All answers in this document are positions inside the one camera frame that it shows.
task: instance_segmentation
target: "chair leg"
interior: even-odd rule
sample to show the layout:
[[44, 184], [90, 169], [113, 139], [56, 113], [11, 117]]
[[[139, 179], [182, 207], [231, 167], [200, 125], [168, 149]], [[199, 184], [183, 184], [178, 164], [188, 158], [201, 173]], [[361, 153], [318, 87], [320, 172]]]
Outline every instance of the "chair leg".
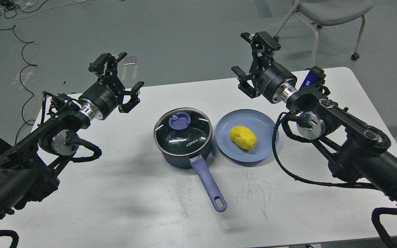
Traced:
[[304, 25], [306, 25], [313, 32], [314, 40], [312, 45], [312, 55], [310, 63], [310, 67], [313, 67], [315, 65], [315, 55], [318, 46], [318, 32], [316, 31], [315, 27], [313, 27], [312, 24], [304, 19], [299, 13], [295, 13], [295, 17], [299, 19], [302, 23], [304, 23]]
[[361, 19], [362, 19], [361, 28], [359, 30], [358, 40], [356, 41], [356, 46], [355, 46], [355, 51], [354, 51], [356, 54], [358, 54], [359, 44], [361, 43], [361, 37], [364, 32], [366, 16], [365, 15], [361, 16]]
[[280, 26], [275, 30], [274, 34], [272, 37], [277, 36], [277, 34], [281, 31], [281, 29], [284, 27], [286, 22], [289, 20], [289, 18], [292, 16], [293, 13], [296, 11], [296, 7], [299, 5], [299, 0], [296, 0], [295, 3], [292, 6], [292, 9], [287, 13], [286, 17], [284, 18], [284, 21], [280, 24]]

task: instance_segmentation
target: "chair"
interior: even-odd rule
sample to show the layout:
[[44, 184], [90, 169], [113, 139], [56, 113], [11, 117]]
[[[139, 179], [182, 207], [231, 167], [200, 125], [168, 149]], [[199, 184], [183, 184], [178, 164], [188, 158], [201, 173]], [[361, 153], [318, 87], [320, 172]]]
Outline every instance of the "chair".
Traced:
[[365, 14], [373, 7], [370, 0], [293, 0], [292, 2], [292, 9], [288, 12], [279, 28], [274, 32], [273, 36], [277, 41], [279, 40], [279, 36], [277, 36], [277, 34], [289, 18], [294, 15], [309, 27], [314, 34], [315, 39], [311, 55], [312, 67], [315, 64], [315, 54], [318, 46], [318, 32], [315, 27], [313, 27], [313, 24], [317, 24], [318, 28], [322, 28], [323, 26], [343, 24], [361, 17], [361, 29], [359, 30], [358, 40], [356, 42], [355, 51], [352, 55], [352, 60], [355, 61], [359, 58], [358, 49], [366, 22]]

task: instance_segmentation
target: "gray floor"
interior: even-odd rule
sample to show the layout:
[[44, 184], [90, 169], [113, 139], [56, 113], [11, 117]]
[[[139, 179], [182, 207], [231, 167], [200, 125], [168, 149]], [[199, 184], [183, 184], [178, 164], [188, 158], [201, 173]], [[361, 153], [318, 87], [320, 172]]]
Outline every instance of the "gray floor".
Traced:
[[[361, 58], [350, 60], [360, 26], [358, 19], [319, 30], [315, 63], [322, 68], [352, 69], [396, 136], [397, 0], [373, 2], [374, 7], [367, 14]], [[66, 3], [74, 1], [49, 1], [43, 8]], [[137, 80], [153, 86], [234, 77], [232, 66], [247, 71], [252, 61], [249, 44], [240, 38], [240, 33], [273, 33], [290, 7], [290, 0], [91, 0], [44, 11], [28, 19], [1, 18], [0, 28], [16, 24], [21, 39], [35, 41], [25, 48], [24, 56], [38, 66], [25, 69], [21, 77], [35, 93], [24, 109], [28, 120], [38, 114], [42, 91], [82, 93], [94, 83], [96, 77], [88, 72], [88, 63], [104, 52], [126, 51], [137, 56], [137, 66], [127, 68], [126, 73], [119, 68], [126, 87]], [[282, 50], [275, 55], [276, 60], [290, 71], [308, 67], [310, 30], [291, 18], [279, 35]], [[21, 58], [23, 45], [11, 31], [0, 31], [0, 137], [10, 144], [14, 144], [16, 132], [23, 124], [22, 105], [30, 97], [18, 80], [19, 71], [26, 65]], [[25, 127], [20, 136], [29, 131], [30, 127]], [[381, 246], [379, 240], [359, 242], [335, 242], [323, 247]]]

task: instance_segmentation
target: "purple lid knob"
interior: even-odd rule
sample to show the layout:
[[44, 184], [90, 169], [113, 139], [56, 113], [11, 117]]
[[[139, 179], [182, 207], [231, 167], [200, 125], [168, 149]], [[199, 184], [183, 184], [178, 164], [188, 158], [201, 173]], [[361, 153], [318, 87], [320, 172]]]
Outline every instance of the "purple lid knob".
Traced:
[[182, 130], [189, 126], [191, 117], [185, 112], [177, 112], [170, 118], [169, 123], [172, 129]]

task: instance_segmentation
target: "lid rim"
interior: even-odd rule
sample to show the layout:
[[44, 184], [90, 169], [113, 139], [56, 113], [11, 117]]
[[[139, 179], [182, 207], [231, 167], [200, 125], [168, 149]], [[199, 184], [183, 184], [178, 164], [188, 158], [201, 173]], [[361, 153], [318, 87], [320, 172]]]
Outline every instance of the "lid rim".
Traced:
[[[208, 135], [208, 137], [207, 137], [205, 143], [204, 143], [200, 148], [196, 149], [195, 151], [190, 152], [190, 153], [187, 153], [187, 154], [173, 154], [173, 153], [170, 153], [170, 152], [166, 151], [165, 149], [163, 149], [163, 148], [160, 146], [159, 142], [158, 142], [157, 139], [156, 139], [156, 129], [158, 128], [158, 126], [160, 125], [160, 123], [162, 122], [162, 120], [164, 120], [164, 119], [165, 119], [166, 117], [168, 117], [168, 116], [171, 116], [172, 113], [175, 113], [175, 112], [178, 112], [178, 111], [185, 111], [185, 110], [189, 110], [189, 111], [193, 111], [193, 112], [199, 113], [200, 115], [202, 115], [203, 117], [205, 117], [205, 119], [208, 121], [208, 125], [209, 125], [209, 135]], [[174, 110], [170, 110], [170, 111], [166, 112], [164, 115], [162, 115], [162, 117], [159, 118], [159, 120], [156, 122], [156, 125], [154, 126], [154, 129], [153, 129], [153, 138], [154, 138], [154, 141], [155, 141], [155, 143], [156, 143], [157, 148], [159, 148], [159, 150], [160, 150], [161, 152], [163, 152], [164, 154], [171, 155], [171, 156], [174, 156], [174, 157], [188, 157], [188, 156], [191, 156], [191, 155], [193, 155], [193, 154], [195, 154], [195, 153], [197, 153], [197, 152], [200, 152], [200, 151], [211, 141], [211, 139], [212, 139], [212, 133], [213, 133], [213, 131], [212, 131], [211, 120], [208, 118], [207, 115], [205, 115], [205, 113], [203, 113], [202, 111], [197, 110], [197, 109], [195, 109], [195, 108], [184, 107], [184, 108], [176, 108], [176, 109], [174, 109]]]

